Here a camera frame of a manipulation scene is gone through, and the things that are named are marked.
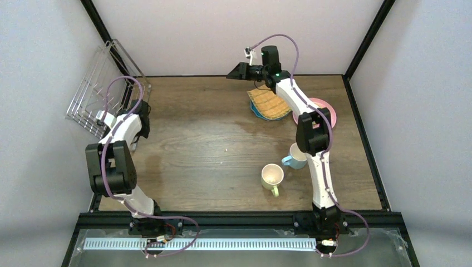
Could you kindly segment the light blue mug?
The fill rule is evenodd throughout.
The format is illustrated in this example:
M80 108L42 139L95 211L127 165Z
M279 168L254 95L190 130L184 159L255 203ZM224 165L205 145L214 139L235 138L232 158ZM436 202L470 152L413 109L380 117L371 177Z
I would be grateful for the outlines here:
M286 157L281 159L283 166L291 167L292 169L298 170L302 169L306 163L307 158L299 148L296 143L293 143L289 148L289 153Z

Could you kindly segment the bamboo pattern square plate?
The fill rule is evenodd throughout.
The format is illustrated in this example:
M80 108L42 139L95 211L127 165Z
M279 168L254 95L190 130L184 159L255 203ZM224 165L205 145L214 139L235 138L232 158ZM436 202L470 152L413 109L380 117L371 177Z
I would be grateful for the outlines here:
M278 118L291 110L284 99L276 95L272 90L253 89L247 91L250 103L255 104L256 109L267 118Z

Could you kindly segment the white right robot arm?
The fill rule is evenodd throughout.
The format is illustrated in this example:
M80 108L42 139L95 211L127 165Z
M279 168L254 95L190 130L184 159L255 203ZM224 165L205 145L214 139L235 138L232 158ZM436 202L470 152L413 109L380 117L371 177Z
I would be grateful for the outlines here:
M298 87L293 75L282 69L276 46L261 49L262 63L238 63L227 79L263 81L298 117L296 144L305 154L313 185L313 211L323 223L338 220L340 209L333 192L329 155L332 146L332 125L329 109L315 105Z

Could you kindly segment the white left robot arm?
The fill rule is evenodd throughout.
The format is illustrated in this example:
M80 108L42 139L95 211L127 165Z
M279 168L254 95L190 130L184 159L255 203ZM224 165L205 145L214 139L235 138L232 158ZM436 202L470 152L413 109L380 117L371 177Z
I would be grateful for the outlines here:
M143 219L162 215L157 202L137 185L137 172L132 152L140 137L150 132L150 106L133 100L133 107L114 116L100 110L96 118L109 127L109 132L96 144L86 147L86 163L91 190L110 197L126 207L131 216Z

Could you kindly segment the metal wire dish rack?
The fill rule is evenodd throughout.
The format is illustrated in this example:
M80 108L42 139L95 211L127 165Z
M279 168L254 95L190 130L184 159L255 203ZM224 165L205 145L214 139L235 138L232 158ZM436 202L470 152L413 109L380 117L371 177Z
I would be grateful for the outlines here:
M149 79L117 39L106 41L94 53L66 117L101 139L109 128L98 122L98 113L105 105L114 116L131 109L140 96L139 85L144 89L143 100L148 102L152 91Z

